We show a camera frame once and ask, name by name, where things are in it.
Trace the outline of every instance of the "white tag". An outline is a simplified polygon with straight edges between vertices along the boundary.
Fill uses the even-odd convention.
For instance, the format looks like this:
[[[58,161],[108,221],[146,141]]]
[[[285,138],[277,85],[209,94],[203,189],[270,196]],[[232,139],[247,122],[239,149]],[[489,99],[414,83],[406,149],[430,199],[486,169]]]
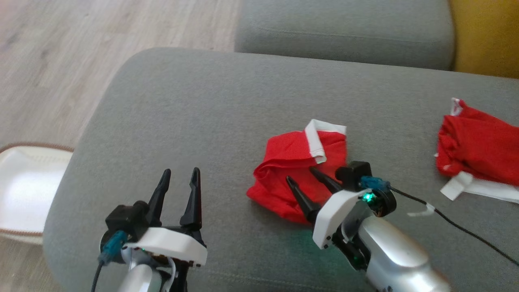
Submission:
[[[473,179],[472,174],[461,171],[457,176],[452,177],[440,192],[454,201],[472,183]]]
[[[452,99],[452,103],[450,104],[450,115],[458,116],[463,111],[463,108],[459,105],[459,102],[460,100],[457,98]]]
[[[425,206],[427,207],[427,209],[425,211],[417,212],[417,213],[407,213],[407,215],[409,217],[429,216],[434,213],[434,210],[436,210],[436,208],[429,203],[427,203],[427,205],[425,205]]]

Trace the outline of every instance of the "red cloth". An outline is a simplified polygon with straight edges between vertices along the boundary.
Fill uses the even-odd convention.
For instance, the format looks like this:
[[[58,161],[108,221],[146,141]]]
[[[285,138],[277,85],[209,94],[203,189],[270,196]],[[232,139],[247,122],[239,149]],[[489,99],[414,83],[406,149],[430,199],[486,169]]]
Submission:
[[[317,129],[311,126],[312,123],[317,123]],[[320,154],[325,154],[326,162],[318,164],[316,157],[319,160]],[[254,170],[256,183],[247,191],[247,196],[282,218],[307,224],[286,183],[286,176],[291,176],[314,202],[324,204],[332,194],[308,168],[317,166],[320,171],[335,177],[335,170],[345,163],[346,127],[312,120],[305,131],[290,132],[268,140],[265,158]]]
[[[438,133],[436,166],[440,173],[473,176],[519,185],[519,127],[454,99],[452,115]]]

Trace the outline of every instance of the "wooden floor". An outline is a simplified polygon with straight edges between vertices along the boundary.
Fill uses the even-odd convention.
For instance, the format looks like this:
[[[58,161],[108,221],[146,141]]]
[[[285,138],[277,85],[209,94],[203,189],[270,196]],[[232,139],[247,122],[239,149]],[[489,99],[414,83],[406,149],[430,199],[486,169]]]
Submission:
[[[115,72],[135,53],[232,51],[239,3],[0,0],[0,147],[74,147]],[[1,292],[59,290],[41,247],[0,237]]]

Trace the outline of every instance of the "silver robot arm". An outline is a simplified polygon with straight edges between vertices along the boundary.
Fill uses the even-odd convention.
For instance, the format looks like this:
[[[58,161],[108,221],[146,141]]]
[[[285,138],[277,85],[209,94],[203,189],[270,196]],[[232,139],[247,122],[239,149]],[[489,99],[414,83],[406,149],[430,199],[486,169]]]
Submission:
[[[358,234],[371,253],[366,277],[379,291],[452,291],[432,268],[427,252],[386,220],[370,216],[362,221]]]
[[[117,292],[162,292],[162,283],[162,275],[157,269],[140,264],[128,271]]]
[[[368,163],[352,162],[340,168],[336,177],[342,184],[316,168],[310,172],[332,192],[322,207],[292,178],[286,180],[313,225],[312,239],[320,249],[335,245],[354,269],[365,271],[368,283],[379,292],[452,291],[446,278],[431,266],[427,252],[380,218],[393,212],[397,204],[391,191],[361,186],[360,178],[371,176]]]

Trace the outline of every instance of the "gray sofa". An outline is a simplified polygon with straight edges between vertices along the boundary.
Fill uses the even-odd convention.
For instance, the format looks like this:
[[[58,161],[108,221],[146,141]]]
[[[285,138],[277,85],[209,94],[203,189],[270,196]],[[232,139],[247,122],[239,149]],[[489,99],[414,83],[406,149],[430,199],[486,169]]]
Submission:
[[[448,0],[243,0],[235,51],[449,70]]]
[[[519,81],[352,62],[156,48],[117,73],[82,136],[45,225],[44,251],[66,291],[87,291],[104,218],[118,204],[149,198],[165,168],[173,175],[162,213],[178,222],[192,168],[202,174],[207,265],[189,291],[373,291],[335,248],[250,201],[253,169],[268,138],[311,118],[343,124],[349,160],[430,202],[513,258],[517,205],[475,195],[451,202],[434,166],[450,98],[517,125]],[[517,291],[518,268],[423,206],[397,197],[387,217],[430,253],[458,291]],[[126,267],[103,269],[98,291],[115,291]]]

